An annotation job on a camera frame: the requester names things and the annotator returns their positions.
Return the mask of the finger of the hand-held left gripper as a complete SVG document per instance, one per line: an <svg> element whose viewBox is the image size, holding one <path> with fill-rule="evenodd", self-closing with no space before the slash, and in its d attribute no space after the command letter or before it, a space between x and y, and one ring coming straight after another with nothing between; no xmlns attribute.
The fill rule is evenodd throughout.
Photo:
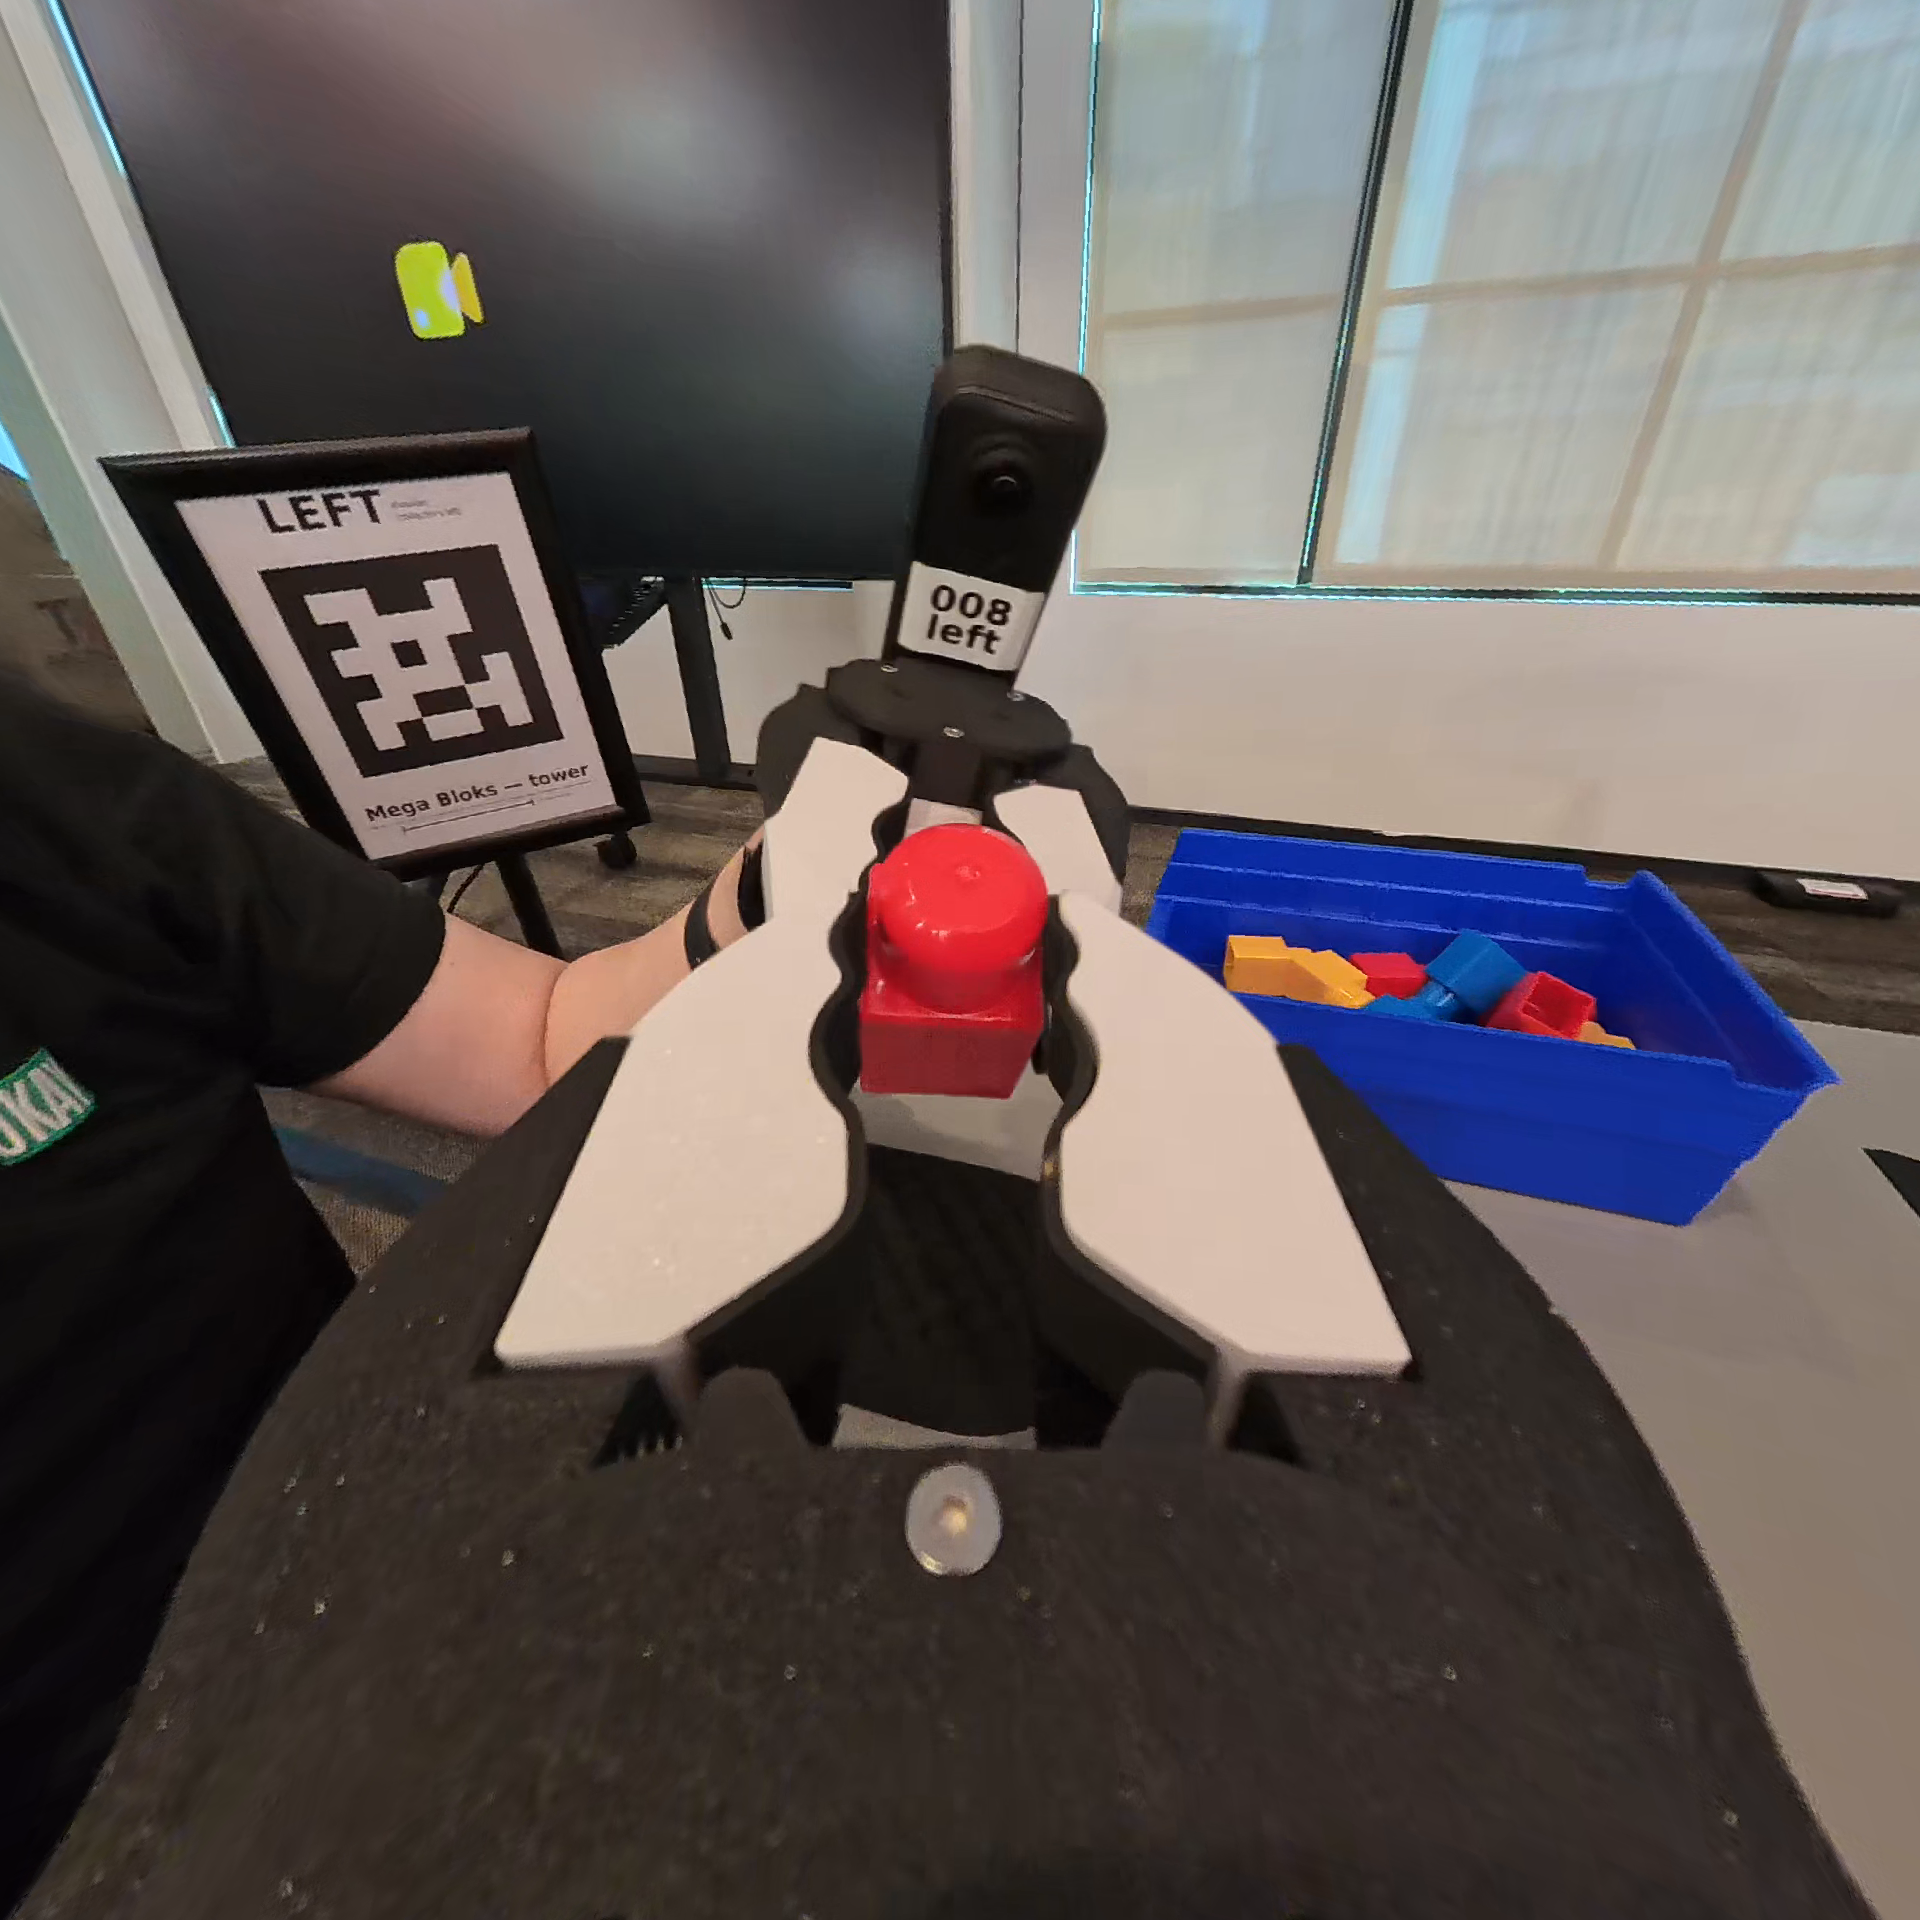
<svg viewBox="0 0 1920 1920"><path fill-rule="evenodd" d="M829 933L879 856L881 819L905 803L898 767L844 740L812 740L762 835L767 926Z"/></svg>
<svg viewBox="0 0 1920 1920"><path fill-rule="evenodd" d="M1116 868L1078 789L1011 787L996 798L994 818L1037 860L1052 898L1083 895L1122 916L1125 871Z"/></svg>

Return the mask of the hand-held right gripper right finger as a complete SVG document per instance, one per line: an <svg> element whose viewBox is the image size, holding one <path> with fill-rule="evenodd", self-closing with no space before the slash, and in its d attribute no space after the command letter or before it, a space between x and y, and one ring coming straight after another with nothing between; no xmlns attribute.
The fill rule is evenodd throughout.
<svg viewBox="0 0 1920 1920"><path fill-rule="evenodd" d="M1048 927L1041 1338L1113 1402L1262 1376L1403 1379L1411 1343L1262 1023L1091 895Z"/></svg>

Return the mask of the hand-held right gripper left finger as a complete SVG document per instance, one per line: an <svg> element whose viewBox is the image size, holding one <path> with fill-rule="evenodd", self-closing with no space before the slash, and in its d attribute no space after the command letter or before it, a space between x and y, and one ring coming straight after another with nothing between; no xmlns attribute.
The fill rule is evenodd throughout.
<svg viewBox="0 0 1920 1920"><path fill-rule="evenodd" d="M625 1369L694 1410L733 1368L835 1369L870 1260L862 919L776 916L636 1025L497 1330L504 1373Z"/></svg>

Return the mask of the blue plastic bin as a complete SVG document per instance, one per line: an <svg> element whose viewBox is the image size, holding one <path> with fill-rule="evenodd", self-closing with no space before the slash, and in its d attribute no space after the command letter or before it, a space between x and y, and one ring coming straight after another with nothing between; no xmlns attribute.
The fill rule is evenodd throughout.
<svg viewBox="0 0 1920 1920"><path fill-rule="evenodd" d="M1482 936L1595 1000L1618 1039L1482 1020L1241 1004L1313 1049L1445 1181L1689 1226L1840 1071L1647 871L1188 828L1149 935L1220 978L1232 936L1396 952L1427 969Z"/></svg>

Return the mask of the person's left forearm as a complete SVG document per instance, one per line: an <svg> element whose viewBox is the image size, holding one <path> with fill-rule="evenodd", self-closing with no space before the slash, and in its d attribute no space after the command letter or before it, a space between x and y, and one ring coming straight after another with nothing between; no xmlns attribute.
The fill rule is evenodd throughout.
<svg viewBox="0 0 1920 1920"><path fill-rule="evenodd" d="M559 962L458 919L397 1030L312 1093L468 1137L527 1118L605 1041L625 1041L691 972L686 924Z"/></svg>

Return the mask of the black rolling stand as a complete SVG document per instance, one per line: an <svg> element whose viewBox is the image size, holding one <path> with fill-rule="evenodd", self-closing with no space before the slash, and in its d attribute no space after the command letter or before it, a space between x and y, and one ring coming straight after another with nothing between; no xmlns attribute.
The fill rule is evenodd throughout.
<svg viewBox="0 0 1920 1920"><path fill-rule="evenodd" d="M714 649L707 583L642 573L582 573L581 590L589 635L605 653L625 646L661 612L670 625L691 757L634 757L636 779L752 792L755 769L731 759L731 731Z"/></svg>

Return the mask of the black oval pad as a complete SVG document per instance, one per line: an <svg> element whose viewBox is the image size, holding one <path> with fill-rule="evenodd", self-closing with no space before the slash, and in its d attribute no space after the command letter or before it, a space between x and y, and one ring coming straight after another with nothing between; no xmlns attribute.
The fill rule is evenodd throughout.
<svg viewBox="0 0 1920 1920"><path fill-rule="evenodd" d="M1116 1402L1041 1338L1041 1189L870 1151L871 1291L840 1373L840 1452L1094 1448Z"/></svg>

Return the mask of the black white pattern sign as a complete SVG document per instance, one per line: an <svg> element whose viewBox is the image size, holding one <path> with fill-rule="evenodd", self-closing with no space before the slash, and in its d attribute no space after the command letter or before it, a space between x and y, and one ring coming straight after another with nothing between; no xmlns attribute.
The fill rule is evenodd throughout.
<svg viewBox="0 0 1920 1920"><path fill-rule="evenodd" d="M306 822L399 881L651 819L529 430L106 457L99 468Z"/></svg>

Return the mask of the large black screen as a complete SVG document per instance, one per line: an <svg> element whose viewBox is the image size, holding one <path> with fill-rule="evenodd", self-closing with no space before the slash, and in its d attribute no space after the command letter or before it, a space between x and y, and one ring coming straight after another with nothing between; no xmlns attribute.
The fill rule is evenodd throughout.
<svg viewBox="0 0 1920 1920"><path fill-rule="evenodd" d="M898 569L949 5L62 17L235 444L529 430L582 573Z"/></svg>

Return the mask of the white framed window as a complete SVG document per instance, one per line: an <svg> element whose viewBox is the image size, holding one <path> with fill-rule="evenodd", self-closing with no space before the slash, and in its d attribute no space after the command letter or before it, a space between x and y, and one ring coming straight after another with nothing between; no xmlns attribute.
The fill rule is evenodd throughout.
<svg viewBox="0 0 1920 1920"><path fill-rule="evenodd" d="M1081 590L1915 602L1913 3L1087 44Z"/></svg>

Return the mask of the person's black shirt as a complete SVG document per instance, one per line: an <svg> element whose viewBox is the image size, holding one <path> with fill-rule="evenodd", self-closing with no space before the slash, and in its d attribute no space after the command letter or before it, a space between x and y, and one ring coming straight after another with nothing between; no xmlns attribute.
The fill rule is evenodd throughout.
<svg viewBox="0 0 1920 1920"><path fill-rule="evenodd" d="M358 1066L442 951L441 907L399 881L170 742L4 682L7 1911L352 1288L259 1091Z"/></svg>

